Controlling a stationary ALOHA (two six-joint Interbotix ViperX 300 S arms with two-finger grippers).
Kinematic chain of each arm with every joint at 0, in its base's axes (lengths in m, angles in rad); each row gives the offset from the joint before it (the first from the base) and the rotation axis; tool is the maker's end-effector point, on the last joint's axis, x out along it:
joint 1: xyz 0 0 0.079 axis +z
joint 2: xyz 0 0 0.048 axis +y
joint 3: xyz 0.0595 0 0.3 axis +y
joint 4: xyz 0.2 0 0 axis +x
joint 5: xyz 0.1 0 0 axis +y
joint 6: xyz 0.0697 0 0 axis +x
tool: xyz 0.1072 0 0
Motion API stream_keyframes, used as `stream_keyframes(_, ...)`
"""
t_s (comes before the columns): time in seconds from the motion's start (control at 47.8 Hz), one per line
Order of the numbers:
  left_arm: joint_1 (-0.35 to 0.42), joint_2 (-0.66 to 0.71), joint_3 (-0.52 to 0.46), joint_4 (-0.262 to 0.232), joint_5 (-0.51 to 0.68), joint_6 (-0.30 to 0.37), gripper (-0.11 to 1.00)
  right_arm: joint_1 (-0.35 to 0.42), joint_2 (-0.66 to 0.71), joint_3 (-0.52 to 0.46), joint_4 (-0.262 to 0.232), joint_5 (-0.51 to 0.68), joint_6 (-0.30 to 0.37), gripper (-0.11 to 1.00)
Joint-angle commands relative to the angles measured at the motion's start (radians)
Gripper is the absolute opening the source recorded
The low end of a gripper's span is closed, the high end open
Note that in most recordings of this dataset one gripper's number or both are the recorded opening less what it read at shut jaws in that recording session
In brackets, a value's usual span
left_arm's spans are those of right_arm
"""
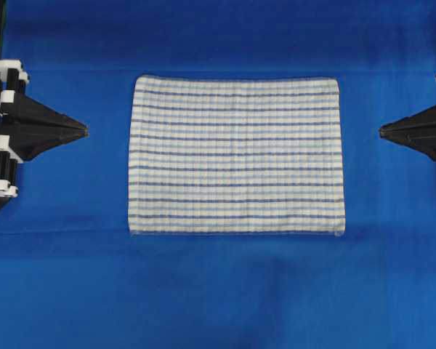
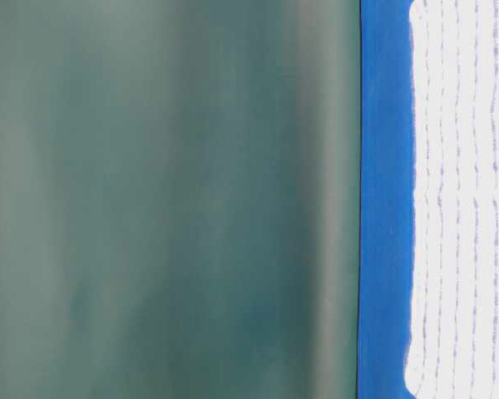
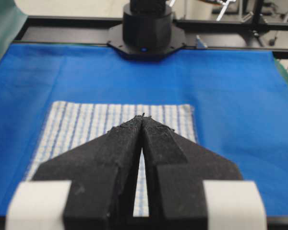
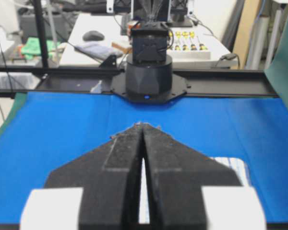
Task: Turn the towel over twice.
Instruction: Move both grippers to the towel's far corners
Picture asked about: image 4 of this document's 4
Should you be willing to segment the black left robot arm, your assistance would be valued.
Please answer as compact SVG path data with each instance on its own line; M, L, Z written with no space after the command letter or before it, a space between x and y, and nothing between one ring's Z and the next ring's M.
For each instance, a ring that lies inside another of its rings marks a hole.
M142 104L163 104L187 93L186 80L173 73L167 54L169 32L162 22L143 22L131 29L132 53L125 71L113 77L112 93Z

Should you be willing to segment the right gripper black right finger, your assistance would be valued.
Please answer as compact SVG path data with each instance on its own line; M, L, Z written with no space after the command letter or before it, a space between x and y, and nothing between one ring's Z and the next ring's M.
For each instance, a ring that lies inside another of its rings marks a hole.
M264 230L255 189L236 172L143 125L150 191L163 230Z

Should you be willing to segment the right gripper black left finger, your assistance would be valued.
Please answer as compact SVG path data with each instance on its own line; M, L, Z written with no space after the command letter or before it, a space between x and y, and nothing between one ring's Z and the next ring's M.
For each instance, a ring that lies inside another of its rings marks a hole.
M140 167L143 127L52 170L23 208L23 230L120 230L128 221Z

